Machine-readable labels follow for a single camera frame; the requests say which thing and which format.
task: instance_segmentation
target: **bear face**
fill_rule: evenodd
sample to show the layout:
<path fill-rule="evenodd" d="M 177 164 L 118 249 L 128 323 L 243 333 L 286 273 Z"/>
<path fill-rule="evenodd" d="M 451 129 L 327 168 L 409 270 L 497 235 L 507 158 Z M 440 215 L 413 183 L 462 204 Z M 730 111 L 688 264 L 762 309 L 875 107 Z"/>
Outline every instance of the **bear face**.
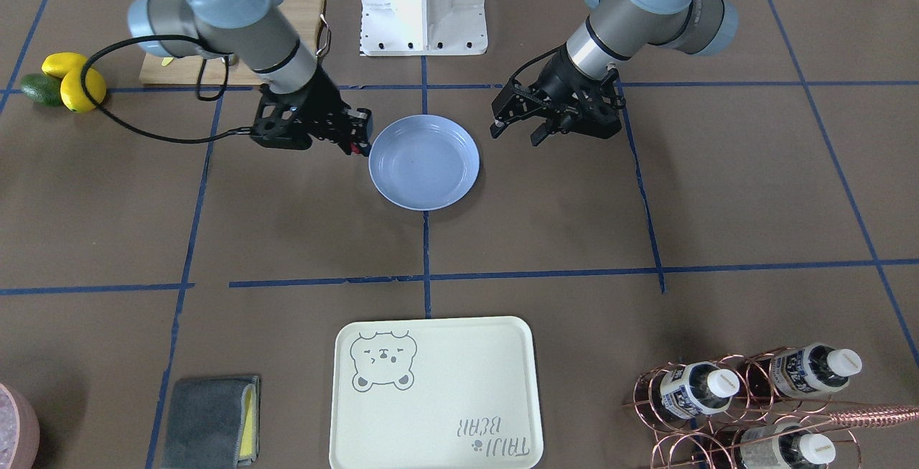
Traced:
<path fill-rule="evenodd" d="M 361 333 L 351 344 L 351 358 L 356 370 L 351 383 L 354 390 L 367 391 L 374 384 L 393 384 L 399 390 L 408 390 L 414 383 L 411 361 L 418 345 L 408 335 L 374 333 L 366 338 Z"/>

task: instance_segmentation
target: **plate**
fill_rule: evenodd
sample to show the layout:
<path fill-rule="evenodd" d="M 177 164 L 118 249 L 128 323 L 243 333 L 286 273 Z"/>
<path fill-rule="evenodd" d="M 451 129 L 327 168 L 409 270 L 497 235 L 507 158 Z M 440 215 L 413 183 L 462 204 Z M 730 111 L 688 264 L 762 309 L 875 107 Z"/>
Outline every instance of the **plate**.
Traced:
<path fill-rule="evenodd" d="M 370 149 L 370 178 L 387 200 L 409 210 L 456 203 L 479 175 L 479 149 L 459 124 L 442 116 L 399 119 Z"/>
<path fill-rule="evenodd" d="M 529 469 L 536 360 L 514 316 L 354 322 L 335 339 L 332 469 Z"/>

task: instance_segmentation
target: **round plate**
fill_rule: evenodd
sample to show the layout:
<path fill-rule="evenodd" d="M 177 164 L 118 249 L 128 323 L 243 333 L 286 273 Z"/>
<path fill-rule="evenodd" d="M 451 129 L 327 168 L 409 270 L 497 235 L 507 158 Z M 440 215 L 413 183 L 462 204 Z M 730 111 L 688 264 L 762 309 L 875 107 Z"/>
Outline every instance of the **round plate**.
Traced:
<path fill-rule="evenodd" d="M 387 200 L 409 210 L 455 203 L 478 175 L 479 149 L 472 137 L 442 116 L 399 119 L 370 148 L 373 184 Z"/>

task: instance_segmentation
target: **yellow lemon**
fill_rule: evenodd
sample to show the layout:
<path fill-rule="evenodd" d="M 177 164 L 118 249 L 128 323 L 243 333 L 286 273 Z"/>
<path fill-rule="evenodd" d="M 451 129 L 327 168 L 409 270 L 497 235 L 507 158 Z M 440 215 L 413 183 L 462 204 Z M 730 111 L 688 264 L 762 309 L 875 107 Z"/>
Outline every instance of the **yellow lemon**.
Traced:
<path fill-rule="evenodd" d="M 42 72 L 57 79 L 63 79 L 73 69 L 80 69 L 86 63 L 86 56 L 79 52 L 57 52 L 45 58 Z"/>
<path fill-rule="evenodd" d="M 106 98 L 108 87 L 106 87 L 106 80 L 98 70 L 90 69 L 86 72 L 86 88 L 89 89 L 89 94 L 95 101 L 102 103 L 102 100 Z M 60 100 L 72 112 L 89 112 L 95 108 L 93 102 L 83 93 L 83 87 L 80 86 L 80 69 L 73 69 L 63 77 L 60 82 Z"/>

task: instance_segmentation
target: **white tray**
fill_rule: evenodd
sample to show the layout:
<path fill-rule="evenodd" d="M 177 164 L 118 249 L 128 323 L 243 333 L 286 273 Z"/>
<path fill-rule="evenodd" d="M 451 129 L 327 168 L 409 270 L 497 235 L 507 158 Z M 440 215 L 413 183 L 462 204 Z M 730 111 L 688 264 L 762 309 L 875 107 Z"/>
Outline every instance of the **white tray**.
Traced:
<path fill-rule="evenodd" d="M 332 468 L 528 469 L 541 457 L 523 320 L 354 322 L 338 333 Z"/>

